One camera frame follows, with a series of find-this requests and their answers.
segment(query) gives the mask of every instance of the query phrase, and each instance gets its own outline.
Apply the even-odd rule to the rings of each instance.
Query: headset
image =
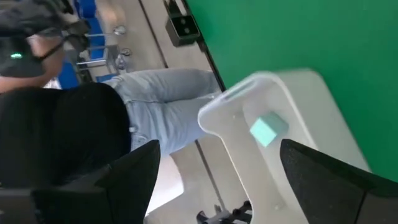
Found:
[[[43,60],[62,48],[65,42],[78,52],[86,50],[90,26],[84,20],[68,22],[74,14],[68,0],[22,0],[0,12],[0,76],[32,78],[44,73]],[[34,34],[60,36],[61,43],[44,56],[36,57],[28,38]]]

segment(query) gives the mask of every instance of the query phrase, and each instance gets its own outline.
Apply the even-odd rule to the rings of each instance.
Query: person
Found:
[[[59,40],[29,42],[42,56]],[[219,91],[212,72],[146,70],[69,90],[41,88],[59,74],[63,56],[47,58],[42,76],[0,77],[3,187],[62,185],[152,139],[164,156],[204,135],[197,115]]]

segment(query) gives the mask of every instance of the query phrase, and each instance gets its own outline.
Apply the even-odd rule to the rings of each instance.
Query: person's leg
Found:
[[[145,101],[191,100],[220,90],[213,72],[198,69],[144,70],[122,74],[119,78],[132,94]]]
[[[127,109],[133,114],[131,123],[135,131],[132,140],[140,142],[134,147],[158,139],[162,155],[166,156],[203,137],[205,132],[199,127],[198,112],[210,100],[197,98],[171,103],[129,103]]]

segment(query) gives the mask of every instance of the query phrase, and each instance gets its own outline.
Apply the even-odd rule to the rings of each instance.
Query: light blue jeans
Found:
[[[198,124],[199,109],[220,91],[212,72],[195,69],[144,70],[105,83],[126,105],[131,150],[158,139],[163,156],[205,134]]]

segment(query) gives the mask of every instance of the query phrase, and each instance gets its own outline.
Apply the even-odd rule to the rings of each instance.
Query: floor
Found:
[[[98,17],[104,21],[103,26],[108,32],[117,25],[127,27],[125,36],[109,41],[116,41],[120,47],[132,50],[130,63],[133,70],[164,67],[210,69],[205,55],[197,45],[183,48],[172,45],[165,30],[167,12],[163,0],[96,1]],[[199,144],[187,146],[172,155],[182,175],[185,191],[151,212],[146,218],[147,224],[196,224],[195,217],[199,211],[203,210],[212,216],[215,215],[215,205],[225,205],[232,211],[247,200],[221,140],[207,136],[198,142]],[[211,177],[220,197],[217,196]]]

